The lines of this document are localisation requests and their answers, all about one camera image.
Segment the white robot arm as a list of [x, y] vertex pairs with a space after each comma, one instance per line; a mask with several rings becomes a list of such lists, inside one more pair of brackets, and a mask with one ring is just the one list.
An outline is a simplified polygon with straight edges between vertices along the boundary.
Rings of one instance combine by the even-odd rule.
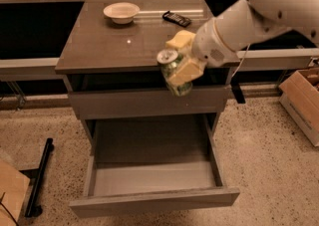
[[181, 64], [165, 76], [180, 86], [237, 59], [243, 48], [295, 30], [313, 44], [319, 42], [319, 0], [238, 0], [195, 33], [178, 32], [166, 42], [168, 52], [180, 53]]

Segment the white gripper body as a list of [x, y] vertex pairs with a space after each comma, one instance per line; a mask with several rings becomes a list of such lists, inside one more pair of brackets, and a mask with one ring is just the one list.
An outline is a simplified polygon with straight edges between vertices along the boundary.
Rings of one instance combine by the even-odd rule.
[[215, 18], [205, 22], [196, 31], [191, 51], [211, 68], [238, 62], [236, 53], [229, 49], [218, 35]]

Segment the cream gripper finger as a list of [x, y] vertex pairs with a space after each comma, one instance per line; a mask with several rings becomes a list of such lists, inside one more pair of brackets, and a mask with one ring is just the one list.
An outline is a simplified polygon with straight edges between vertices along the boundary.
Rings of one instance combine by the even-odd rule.
[[165, 42], [168, 49], [180, 50], [192, 44], [195, 34], [186, 30], [177, 32], [174, 37]]
[[188, 83], [203, 75], [206, 62], [194, 58], [183, 57], [180, 65], [172, 76], [168, 78], [168, 81], [173, 85], [181, 85], [182, 83]]

